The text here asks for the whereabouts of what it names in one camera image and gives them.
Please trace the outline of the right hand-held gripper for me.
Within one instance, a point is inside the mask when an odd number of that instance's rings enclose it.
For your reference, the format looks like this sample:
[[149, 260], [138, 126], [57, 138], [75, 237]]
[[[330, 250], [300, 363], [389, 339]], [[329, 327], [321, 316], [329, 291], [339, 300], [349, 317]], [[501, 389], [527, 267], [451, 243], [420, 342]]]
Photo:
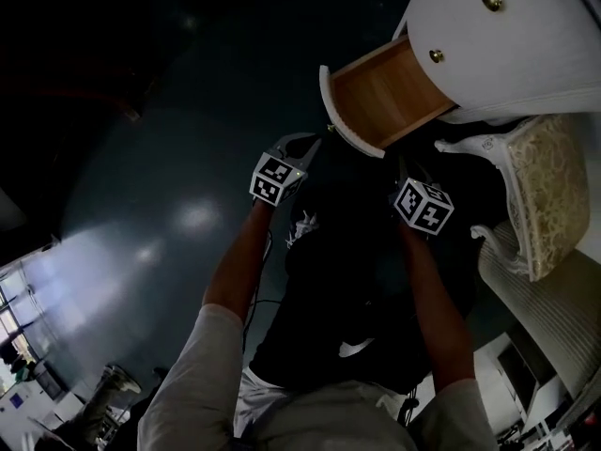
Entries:
[[412, 164], [412, 177], [405, 157], [399, 155], [398, 188], [389, 195], [389, 203], [409, 227], [438, 236], [455, 210], [452, 200], [434, 187], [431, 174], [419, 162]]

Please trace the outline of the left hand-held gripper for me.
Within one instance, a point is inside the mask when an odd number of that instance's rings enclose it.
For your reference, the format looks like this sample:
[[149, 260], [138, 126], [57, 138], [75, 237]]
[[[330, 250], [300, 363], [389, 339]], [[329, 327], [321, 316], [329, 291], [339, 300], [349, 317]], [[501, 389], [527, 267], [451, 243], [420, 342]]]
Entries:
[[[306, 179], [302, 170], [309, 167], [321, 142], [321, 138], [315, 138], [309, 132], [283, 136], [269, 149], [269, 153], [264, 152], [258, 160], [249, 194], [273, 207], [281, 205], [299, 190]], [[278, 158], [300, 158], [299, 169]]]

